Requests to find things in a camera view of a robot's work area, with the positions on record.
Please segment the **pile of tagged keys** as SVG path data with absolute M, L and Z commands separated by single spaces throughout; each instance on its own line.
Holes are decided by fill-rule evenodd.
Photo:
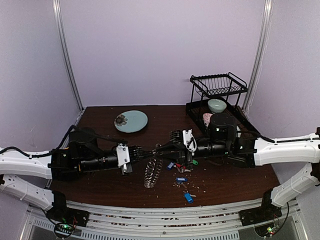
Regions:
M 179 163 L 176 163 L 176 162 L 170 162 L 167 166 L 166 166 L 166 169 L 168 171 L 172 170 L 172 169 L 177 169 L 177 171 L 179 173 L 190 173 L 193 171 L 194 169 L 194 166 L 198 166 L 199 163 L 198 161 L 196 160 L 192 160 L 192 163 L 191 165 L 188 165 L 188 164 L 179 164 Z

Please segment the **blue tagged key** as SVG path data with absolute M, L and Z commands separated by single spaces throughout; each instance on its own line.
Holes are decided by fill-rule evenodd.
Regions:
M 188 191 L 185 191 L 183 193 L 183 196 L 185 198 L 185 200 L 189 203 L 192 204 L 194 202 L 194 198 L 196 198 L 197 196 L 194 194 L 190 194 Z
M 183 186 L 185 189 L 187 188 L 186 183 L 188 182 L 188 179 L 185 177 L 177 177 L 175 179 L 176 183 L 180 186 Z

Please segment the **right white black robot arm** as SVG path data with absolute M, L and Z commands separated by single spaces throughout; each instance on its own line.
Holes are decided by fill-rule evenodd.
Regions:
M 281 208 L 312 186 L 320 184 L 320 132 L 306 136 L 272 139 L 250 131 L 244 138 L 236 119 L 226 113 L 204 113 L 206 137 L 195 138 L 191 130 L 177 130 L 170 141 L 155 149 L 154 155 L 186 164 L 188 160 L 224 157 L 240 168 L 254 168 L 275 163 L 303 162 L 305 166 L 285 183 L 267 190 L 259 207 L 242 210 L 242 220 L 266 221 L 282 215 Z

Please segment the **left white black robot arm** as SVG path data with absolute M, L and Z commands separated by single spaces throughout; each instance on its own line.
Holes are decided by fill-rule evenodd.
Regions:
M 38 187 L 21 176 L 45 180 L 73 181 L 84 173 L 121 169 L 132 172 L 132 165 L 153 156 L 140 146 L 128 146 L 123 139 L 97 134 L 88 127 L 72 125 L 57 148 L 43 152 L 24 152 L 15 146 L 0 150 L 0 191 L 53 213 L 61 222 L 72 218 L 66 197 L 59 191 Z

